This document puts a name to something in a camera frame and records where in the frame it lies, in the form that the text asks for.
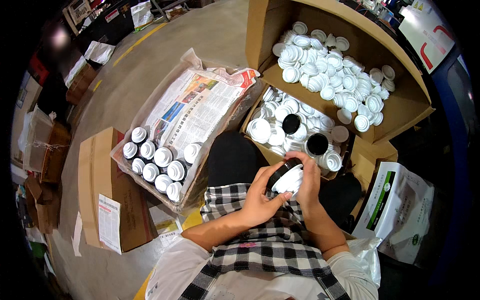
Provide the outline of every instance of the black pants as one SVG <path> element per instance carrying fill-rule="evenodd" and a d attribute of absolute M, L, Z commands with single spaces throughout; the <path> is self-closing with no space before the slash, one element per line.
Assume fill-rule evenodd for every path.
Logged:
<path fill-rule="evenodd" d="M 224 132 L 213 142 L 208 157 L 208 186 L 251 183 L 265 157 L 251 141 L 238 132 Z M 340 226 L 361 196 L 360 182 L 351 173 L 338 176 L 320 188 L 319 200 L 332 220 Z"/>

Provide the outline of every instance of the hand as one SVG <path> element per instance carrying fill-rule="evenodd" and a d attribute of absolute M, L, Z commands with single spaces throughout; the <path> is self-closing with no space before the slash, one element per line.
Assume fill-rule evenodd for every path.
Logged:
<path fill-rule="evenodd" d="M 290 151 L 285 154 L 285 160 L 296 157 L 303 164 L 303 181 L 296 195 L 300 207 L 306 208 L 319 204 L 320 169 L 313 158 L 304 152 Z"/>
<path fill-rule="evenodd" d="M 292 197 L 291 192 L 282 193 L 272 200 L 265 196 L 268 179 L 283 163 L 281 161 L 273 166 L 260 168 L 255 175 L 255 179 L 248 189 L 243 208 L 239 211 L 241 219 L 248 226 L 255 227 L 266 222 L 275 215 L 283 202 Z"/>

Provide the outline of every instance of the black jar lid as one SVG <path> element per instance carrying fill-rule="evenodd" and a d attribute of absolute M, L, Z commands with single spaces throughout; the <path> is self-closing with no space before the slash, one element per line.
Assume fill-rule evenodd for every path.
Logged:
<path fill-rule="evenodd" d="M 289 114 L 283 119 L 282 129 L 286 134 L 294 134 L 300 127 L 300 117 L 296 114 Z"/>
<path fill-rule="evenodd" d="M 301 160 L 300 159 L 298 159 L 296 157 L 293 157 L 293 158 L 287 160 L 281 167 L 278 168 L 277 171 L 275 171 L 275 173 L 273 173 L 272 176 L 270 176 L 270 178 L 268 179 L 268 182 L 267 182 L 267 188 L 269 188 L 271 190 L 273 188 L 273 185 L 283 175 L 285 175 L 285 173 L 287 173 L 290 169 L 292 169 L 293 167 L 295 167 L 297 165 L 301 165 Z"/>
<path fill-rule="evenodd" d="M 312 134 L 307 140 L 307 149 L 313 155 L 322 155 L 328 149 L 328 139 L 321 133 Z"/>

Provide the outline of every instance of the person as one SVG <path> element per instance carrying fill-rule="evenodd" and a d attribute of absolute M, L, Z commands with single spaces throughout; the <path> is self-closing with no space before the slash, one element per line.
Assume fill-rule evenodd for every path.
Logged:
<path fill-rule="evenodd" d="M 285 155 L 292 157 L 303 164 L 300 189 L 295 197 L 276 194 L 266 185 L 283 162 L 268 167 L 239 133 L 220 134 L 208 157 L 204 222 L 163 252 L 145 298 L 377 299 L 337 225 L 357 203 L 360 183 L 339 176 L 319 196 L 315 160 L 302 152 Z"/>

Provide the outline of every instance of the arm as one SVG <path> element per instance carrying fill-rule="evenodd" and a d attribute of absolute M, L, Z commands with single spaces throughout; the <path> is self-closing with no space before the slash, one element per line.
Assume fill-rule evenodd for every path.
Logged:
<path fill-rule="evenodd" d="M 248 189 L 245 204 L 241 210 L 191 227 L 181 235 L 211 252 L 213 247 L 273 217 L 283 202 L 292 196 L 291 192 L 280 194 L 272 200 L 265 196 L 268 179 L 281 165 L 283 162 L 260 168 Z"/>
<path fill-rule="evenodd" d="M 315 160 L 303 152 L 292 151 L 285 155 L 285 159 L 292 157 L 299 158 L 303 164 L 303 182 L 296 198 L 313 243 L 320 249 L 325 260 L 339 252 L 349 251 L 342 230 L 332 221 L 318 201 L 320 169 Z"/>

